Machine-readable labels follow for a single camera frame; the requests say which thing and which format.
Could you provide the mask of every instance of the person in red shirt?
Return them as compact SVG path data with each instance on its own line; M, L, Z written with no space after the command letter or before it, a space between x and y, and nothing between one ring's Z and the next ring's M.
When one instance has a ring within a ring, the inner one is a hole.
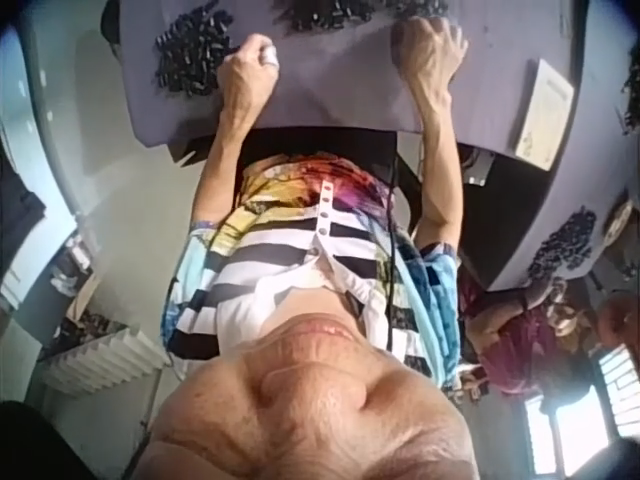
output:
M591 386L586 356L561 348L548 321L553 289L547 281L486 293L466 270L458 275L462 330L490 383L508 395L542 393L543 411L578 401Z

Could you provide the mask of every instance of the purple table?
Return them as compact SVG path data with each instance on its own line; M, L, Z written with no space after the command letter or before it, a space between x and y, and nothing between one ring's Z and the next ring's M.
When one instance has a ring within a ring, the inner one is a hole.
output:
M156 89L153 42L181 13L205 0L122 0L124 83L136 137L146 146L210 135L219 99L168 98ZM353 126L417 132L412 100L391 63L392 19L330 34L285 35L271 0L221 0L236 42L260 32L278 47L281 76L258 127ZM450 17L471 47L452 84L460 142L513 154L535 65L545 58L565 76L571 63L572 0L450 0Z

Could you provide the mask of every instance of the striped shirt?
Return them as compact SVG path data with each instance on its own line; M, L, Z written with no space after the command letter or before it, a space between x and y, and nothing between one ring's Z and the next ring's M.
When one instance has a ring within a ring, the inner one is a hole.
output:
M387 196L374 177L328 155L283 157L245 176L237 206L223 222L192 227L169 289L162 336L180 373L191 361L256 339L291 288L328 286L344 293L372 345L386 349L391 329L391 353L428 375L425 346L399 275L393 318L386 316L389 249L374 230L387 232ZM404 232L397 234L400 251L412 248L402 242ZM427 295L427 311L442 303L455 308L453 249L435 245L423 255L413 250L426 282L445 292Z

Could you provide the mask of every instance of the hand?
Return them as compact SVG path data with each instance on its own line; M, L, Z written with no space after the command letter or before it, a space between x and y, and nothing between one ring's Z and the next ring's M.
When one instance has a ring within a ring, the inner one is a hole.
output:
M425 102L449 96L449 82L469 42L446 18L411 18L392 31L392 56L421 113Z
M268 37L250 35L218 69L224 99L221 120L234 132L249 133L273 93L278 68L260 63L260 52L271 45Z
M549 296L554 287L555 283L551 279L535 280L524 292L524 297L527 300L527 307L531 309L540 306Z

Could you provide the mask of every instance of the cord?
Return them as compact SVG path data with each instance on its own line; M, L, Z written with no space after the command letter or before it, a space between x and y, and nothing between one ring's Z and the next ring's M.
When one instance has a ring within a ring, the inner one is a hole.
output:
M398 186L398 153L393 156L391 165L391 181L389 182L389 192L387 194L387 230L389 230L389 239L391 242L391 256L389 258L389 297L387 299L386 316L389 322L389 330L387 332L387 350L390 352L393 348L393 327L391 319L393 318L393 297L396 274L396 232L393 223L393 192Z

